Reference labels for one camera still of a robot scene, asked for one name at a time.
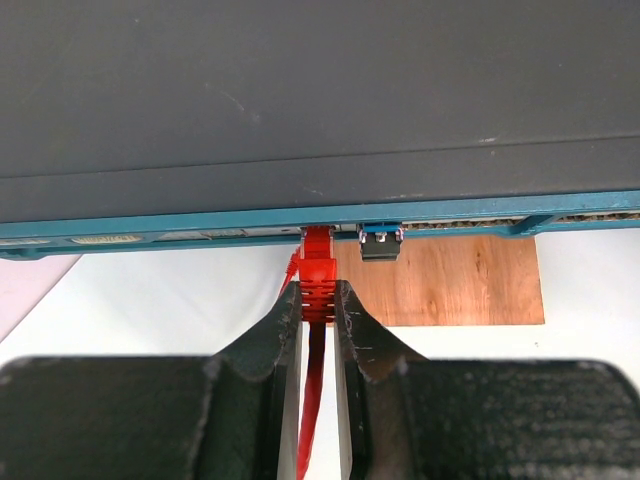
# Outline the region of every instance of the white backdrop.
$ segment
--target white backdrop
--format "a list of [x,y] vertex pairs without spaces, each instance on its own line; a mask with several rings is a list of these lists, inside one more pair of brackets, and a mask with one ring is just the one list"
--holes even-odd
[[[545,325],[394,333],[432,358],[607,360],[640,388],[640,230],[545,234],[537,248]],[[269,310],[292,250],[85,256],[0,343],[0,364],[28,354],[214,353]],[[328,338],[311,480],[340,478]]]

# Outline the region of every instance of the scratched metal surface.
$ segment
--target scratched metal surface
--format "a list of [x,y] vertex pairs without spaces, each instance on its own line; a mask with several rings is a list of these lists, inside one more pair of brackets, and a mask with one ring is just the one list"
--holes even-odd
[[592,361],[430,361],[336,294],[343,478],[638,479],[640,398]]
[[8,0],[0,222],[640,188],[637,2]]

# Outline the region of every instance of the plywood panel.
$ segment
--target plywood panel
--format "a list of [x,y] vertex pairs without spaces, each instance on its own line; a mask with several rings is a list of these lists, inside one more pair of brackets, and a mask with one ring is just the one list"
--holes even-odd
[[533,238],[407,239],[396,262],[363,263],[355,242],[334,253],[339,278],[386,325],[544,323]]

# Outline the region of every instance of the wooden board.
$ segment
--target wooden board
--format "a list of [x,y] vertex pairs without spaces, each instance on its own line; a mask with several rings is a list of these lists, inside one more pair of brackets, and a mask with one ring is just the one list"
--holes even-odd
[[338,278],[385,325],[544,323],[533,238],[407,239],[396,262],[363,263],[355,242],[336,242]]

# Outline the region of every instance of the pink surface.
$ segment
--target pink surface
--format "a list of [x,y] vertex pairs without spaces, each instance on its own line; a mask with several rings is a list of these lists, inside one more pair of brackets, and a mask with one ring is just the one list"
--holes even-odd
[[0,260],[0,341],[78,260],[49,257],[33,262]]

